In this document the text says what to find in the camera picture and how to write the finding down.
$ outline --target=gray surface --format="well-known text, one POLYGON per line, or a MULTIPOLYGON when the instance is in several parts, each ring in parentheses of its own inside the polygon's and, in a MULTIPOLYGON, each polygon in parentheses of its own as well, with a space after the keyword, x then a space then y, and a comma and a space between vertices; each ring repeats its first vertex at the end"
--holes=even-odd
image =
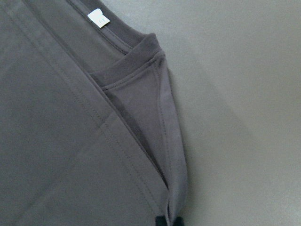
POLYGON ((301 2, 103 2, 166 52, 186 225, 301 225, 301 2))

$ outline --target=neckline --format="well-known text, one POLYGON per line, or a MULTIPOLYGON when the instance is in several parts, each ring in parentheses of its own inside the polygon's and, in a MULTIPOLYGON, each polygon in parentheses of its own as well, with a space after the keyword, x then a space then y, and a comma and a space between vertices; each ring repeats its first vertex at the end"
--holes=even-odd
POLYGON ((162 50, 155 33, 146 34, 135 30, 124 23, 101 1, 66 1, 89 21, 102 36, 107 38, 110 44, 124 54, 120 60, 109 67, 89 73, 99 86, 108 86, 123 79, 146 64, 156 53, 162 50), (87 16, 96 8, 100 8, 103 14, 110 19, 110 22, 102 28, 98 28, 87 16))

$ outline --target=stitching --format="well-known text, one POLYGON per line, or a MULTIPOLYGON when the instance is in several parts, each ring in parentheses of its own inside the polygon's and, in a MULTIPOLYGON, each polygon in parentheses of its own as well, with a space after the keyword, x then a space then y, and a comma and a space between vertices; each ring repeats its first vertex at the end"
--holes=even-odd
MULTIPOLYGON (((108 125, 106 123, 104 123, 104 125, 106 126, 107 130, 110 132, 110 128, 108 127, 108 125)), ((139 176, 139 179, 143 182, 144 186, 147 188, 148 193, 150 194, 151 198, 153 199, 153 201, 155 202, 155 204, 157 205, 157 207, 163 212, 163 210, 161 209, 161 207, 158 205, 157 201, 155 200, 154 196, 152 195, 149 187, 146 185, 145 181, 143 180, 141 174, 139 173, 139 171, 137 170, 137 168, 134 166, 134 164, 132 163, 130 157, 125 152, 124 148, 121 146, 121 144, 119 143, 119 141, 117 139, 116 139, 116 143, 121 148, 123 154, 126 156, 126 158, 128 159, 128 161, 130 162, 130 164, 131 164, 132 168, 135 170, 136 174, 139 176)))
MULTIPOLYGON (((77 7, 76 4, 72 2, 72 1, 76 1, 76 0, 67 0, 67 1, 71 1, 70 3, 71 3, 71 4, 74 4, 74 6, 77 7)), ((90 9, 89 9, 89 8, 88 8, 81 0, 77 0, 77 2, 78 2, 82 7, 84 7, 87 11, 90 11, 90 9)), ((127 44, 126 42, 124 42, 120 37, 118 37, 114 32, 112 32, 112 30, 111 30, 110 28, 108 28, 107 26, 105 26, 105 27, 103 27, 103 28, 106 29, 108 32, 110 32, 111 35, 114 36, 116 39, 118 39, 118 40, 121 42, 121 44, 124 44, 125 46, 127 46, 127 47, 130 48, 130 49, 133 48, 132 46, 130 46, 129 44, 127 44)))
POLYGON ((107 90, 111 90, 113 88, 116 88, 116 87, 120 87, 121 85, 124 85, 125 83, 129 82, 131 79, 133 79, 136 75, 140 74, 140 73, 143 73, 144 71, 146 71, 149 67, 151 67, 151 64, 153 63, 153 61, 155 61, 158 57, 161 57, 161 56, 164 56, 164 54, 160 54, 158 56, 154 56, 152 59, 148 60, 147 62, 145 62, 143 65, 141 65, 139 68, 137 68, 136 70, 134 70, 132 73, 130 73, 129 75, 127 75, 125 78, 124 78, 124 81, 117 81, 115 85, 113 85, 114 83, 112 84, 109 84, 107 86, 103 86, 102 87, 102 90, 103 91, 107 91, 107 90), (143 68, 144 66, 146 66, 147 64, 149 64, 146 68, 142 69, 142 71, 139 71, 141 68, 143 68))
MULTIPOLYGON (((16 16, 16 18, 17 18, 19 21, 21 21, 21 18, 20 18, 18 15, 15 15, 15 16, 16 16)), ((24 31, 20 28, 20 26, 19 26, 18 24, 16 24, 16 25, 17 25, 17 27, 21 30, 21 32, 24 33, 24 31)), ((27 34, 25 34, 25 36, 26 36, 27 39, 30 41, 30 43, 32 43, 32 44, 37 48, 38 52, 43 56, 43 58, 46 59, 46 60, 48 61, 49 59, 47 59, 47 58, 44 56, 44 54, 39 50, 39 48, 36 46, 36 44, 33 43, 33 42, 30 40, 30 38, 27 36, 27 34)), ((55 60, 54 58, 52 58, 51 56, 49 56, 49 57, 52 59, 52 61, 53 61, 52 63, 54 63, 54 64, 58 67, 58 69, 60 70, 60 72, 61 72, 62 74, 65 75, 64 78, 65 78, 65 79, 68 79, 68 80, 71 82, 71 80, 70 80, 70 78, 68 77, 67 73, 60 67, 60 65, 56 62, 56 60, 55 60)), ((89 100, 87 100, 87 98, 83 95, 82 91, 81 91, 75 84, 73 84, 73 86, 74 86, 74 87, 77 89, 77 91, 81 94, 81 97, 85 98, 86 104, 89 104, 89 106, 90 106, 91 110, 93 111, 93 113, 96 114, 96 117, 97 117, 98 119, 100 119, 100 121, 101 121, 107 128, 109 128, 108 125, 107 125, 107 124, 103 121, 103 119, 100 117, 100 115, 98 114, 98 112, 92 107, 92 105, 91 105, 91 103, 89 102, 89 100)), ((91 114, 88 114, 88 115, 91 117, 91 119, 92 119, 92 120, 96 123, 96 125, 97 125, 97 121, 93 118, 93 116, 92 116, 91 114)), ((160 209, 160 207, 158 206, 157 202, 155 201, 155 199, 154 199, 152 193, 150 192, 148 186, 146 185, 146 183, 144 182, 142 176, 140 175, 139 171, 136 169, 136 167, 135 167, 135 166, 133 165, 133 163, 130 161, 130 158, 128 157, 128 155, 126 154, 126 152, 124 151, 124 149, 122 148, 122 146, 120 145, 120 143, 119 143, 119 141, 116 139, 116 137, 110 132, 110 130, 108 130, 108 131, 109 131, 109 133, 111 134, 111 138, 114 138, 114 139, 116 140, 117 144, 118 144, 119 147, 122 149, 123 153, 126 155, 127 159, 128 159, 129 162, 131 163, 131 166, 134 168, 135 172, 138 174, 139 179, 140 179, 140 180, 143 182, 143 184, 146 186, 146 188, 147 188, 148 192, 150 193, 150 195, 151 195, 153 201, 156 203, 157 207, 160 209)), ((144 195, 144 194, 142 194, 142 195, 143 195, 144 199, 146 200, 147 204, 150 205, 149 202, 148 202, 148 200, 146 199, 145 195, 144 195)))
POLYGON ((106 29, 112 36, 114 36, 116 39, 118 39, 122 44, 124 44, 125 46, 127 46, 127 47, 130 48, 130 49, 133 48, 132 46, 130 46, 129 44, 127 44, 125 41, 123 41, 119 36, 117 36, 110 28, 108 28, 108 27, 106 26, 105 29, 106 29))
MULTIPOLYGON (((157 69, 157 62, 155 61, 153 64, 153 69, 155 71, 158 80, 156 79, 157 83, 159 82, 159 73, 158 73, 158 69, 157 69)), ((168 142, 168 136, 167 136, 167 132, 166 132, 166 126, 165 126, 165 122, 164 122, 164 117, 163 117, 163 113, 162 113, 162 106, 161 106, 161 101, 160 101, 160 97, 161 97, 161 92, 159 89, 160 85, 158 83, 158 106, 159 106, 159 114, 160 114, 160 119, 161 119, 161 126, 164 132, 164 135, 166 137, 165 139, 165 143, 166 143, 166 151, 167 151, 167 158, 168 158, 168 169, 169 169, 169 174, 172 175, 172 165, 171 165, 171 161, 170 161, 170 150, 169 150, 169 142, 168 142)))
MULTIPOLYGON (((108 137, 106 136, 106 133, 104 132, 103 134, 104 134, 106 140, 108 140, 108 137)), ((135 182, 133 175, 131 174, 131 172, 130 172, 130 171, 128 170, 128 168, 126 167, 124 161, 122 161, 122 158, 120 157, 120 155, 118 154, 118 152, 116 151, 116 149, 115 149, 112 145, 110 145, 109 142, 108 142, 108 145, 114 150, 115 155, 118 157, 118 160, 121 162, 122 166, 126 169, 127 173, 130 175, 130 178, 131 178, 132 182, 135 184, 135 186, 138 188, 138 190, 139 190, 139 192, 140 192, 140 195, 141 195, 142 197, 144 197, 144 199, 145 199, 145 201, 146 201, 146 203, 147 203, 147 205, 148 205, 149 210, 150 210, 153 214, 155 214, 155 211, 154 211, 153 208, 151 207, 150 203, 149 203, 148 200, 146 199, 145 195, 143 194, 143 192, 142 192, 142 190, 140 189, 140 187, 138 186, 138 184, 135 182)))
POLYGON ((90 24, 91 24, 91 26, 93 26, 95 29, 96 29, 96 31, 99 33, 99 34, 101 34, 113 47, 115 47, 117 50, 119 50, 121 53, 123 53, 124 55, 126 55, 127 54, 127 52, 125 52, 124 50, 122 50, 120 47, 118 47, 117 45, 115 45, 111 40, 109 40, 108 39, 108 37, 107 36, 105 36, 102 32, 101 32, 101 28, 99 28, 99 27, 97 27, 94 23, 93 23, 93 21, 91 21, 90 19, 88 19, 87 17, 86 17, 86 15, 85 14, 83 14, 83 12, 76 6, 76 5, 74 5, 73 4, 73 2, 71 2, 70 0, 66 0, 79 14, 81 14, 81 16, 86 20, 86 21, 88 21, 90 24))
POLYGON ((17 223, 20 223, 20 221, 26 215, 27 215, 27 217, 30 217, 33 214, 32 212, 30 212, 30 210, 32 208, 34 208, 35 206, 37 206, 43 202, 47 202, 47 200, 48 200, 47 196, 52 195, 51 192, 53 192, 55 190, 55 188, 57 188, 61 184, 61 181, 64 180, 66 178, 66 176, 68 175, 68 172, 73 169, 73 167, 78 163, 78 161, 80 161, 80 157, 87 154, 89 152, 88 151, 89 148, 91 146, 93 146, 96 141, 97 140, 95 138, 92 139, 92 142, 86 143, 85 145, 83 145, 83 148, 81 148, 80 151, 78 151, 73 156, 71 156, 69 158, 69 161, 67 161, 66 164, 64 166, 62 166, 60 172, 57 172, 55 174, 54 179, 47 185, 47 187, 39 192, 40 195, 35 196, 35 199, 25 207, 25 210, 22 213, 18 214, 17 218, 14 219, 14 221, 12 223, 14 225, 17 225, 17 223))

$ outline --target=white label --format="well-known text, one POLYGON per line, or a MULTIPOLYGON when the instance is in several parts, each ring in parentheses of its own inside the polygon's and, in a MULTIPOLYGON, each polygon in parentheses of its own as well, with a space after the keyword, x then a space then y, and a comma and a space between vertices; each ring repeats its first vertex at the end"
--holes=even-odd
POLYGON ((99 27, 103 27, 110 22, 110 20, 103 15, 100 8, 93 10, 88 14, 88 17, 99 27))

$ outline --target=fabric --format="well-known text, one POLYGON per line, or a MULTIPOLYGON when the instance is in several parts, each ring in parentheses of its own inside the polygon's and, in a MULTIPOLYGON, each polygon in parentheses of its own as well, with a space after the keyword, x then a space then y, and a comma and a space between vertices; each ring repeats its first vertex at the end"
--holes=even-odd
MULTIPOLYGON (((165 216, 156 217, 156 226, 167 226, 165 216)), ((182 217, 177 217, 174 221, 173 226, 184 226, 184 221, 182 217)))
POLYGON ((187 172, 156 35, 98 0, 0 11, 0 225, 171 226, 187 172))

